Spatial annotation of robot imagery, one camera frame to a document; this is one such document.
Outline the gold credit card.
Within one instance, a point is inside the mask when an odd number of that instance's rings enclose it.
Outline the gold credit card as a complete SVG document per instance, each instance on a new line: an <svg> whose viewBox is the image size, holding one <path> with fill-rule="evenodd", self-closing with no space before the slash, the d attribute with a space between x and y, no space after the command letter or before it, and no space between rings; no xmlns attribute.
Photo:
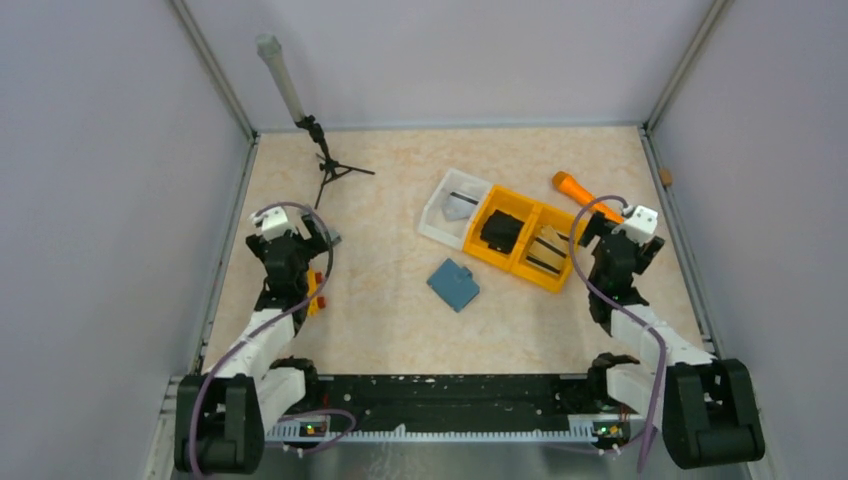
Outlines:
<svg viewBox="0 0 848 480"><path fill-rule="evenodd" d="M530 243L527 261L554 275L562 273L568 259L569 238L551 225L542 225Z"/></svg>

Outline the blue card holder wallet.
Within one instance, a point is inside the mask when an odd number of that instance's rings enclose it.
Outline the blue card holder wallet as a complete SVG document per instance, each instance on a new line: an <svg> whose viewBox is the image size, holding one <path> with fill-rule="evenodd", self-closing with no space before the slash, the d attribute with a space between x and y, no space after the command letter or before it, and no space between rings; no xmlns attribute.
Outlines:
<svg viewBox="0 0 848 480"><path fill-rule="evenodd" d="M426 283L456 313L465 309L481 291L473 273L450 258L442 262Z"/></svg>

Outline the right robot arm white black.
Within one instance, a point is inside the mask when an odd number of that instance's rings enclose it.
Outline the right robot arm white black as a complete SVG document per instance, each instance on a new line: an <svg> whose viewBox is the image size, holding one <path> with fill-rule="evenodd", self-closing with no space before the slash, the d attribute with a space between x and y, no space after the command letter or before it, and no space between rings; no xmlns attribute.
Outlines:
<svg viewBox="0 0 848 480"><path fill-rule="evenodd" d="M600 412L623 404L642 415L681 469L758 461L766 442L748 368L683 338L634 285L664 245L656 225L656 212L637 206L624 223L593 214L578 237L594 247L590 272L574 270L588 289L591 318L635 352L600 355L587 400Z"/></svg>

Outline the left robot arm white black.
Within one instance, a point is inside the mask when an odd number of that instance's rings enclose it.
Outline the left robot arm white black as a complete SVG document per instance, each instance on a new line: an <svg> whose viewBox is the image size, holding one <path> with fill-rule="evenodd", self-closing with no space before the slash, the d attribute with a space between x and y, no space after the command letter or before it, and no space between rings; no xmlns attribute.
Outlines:
<svg viewBox="0 0 848 480"><path fill-rule="evenodd" d="M306 377L304 362L279 362L294 339L322 283L312 260L332 254L332 230L314 215L301 217L307 236L284 211L255 214L258 233L246 243L266 276L248 325L205 373L185 376L176 398L173 460L176 470L197 476L251 474L265 450L265 434L291 407L308 413L320 386Z"/></svg>

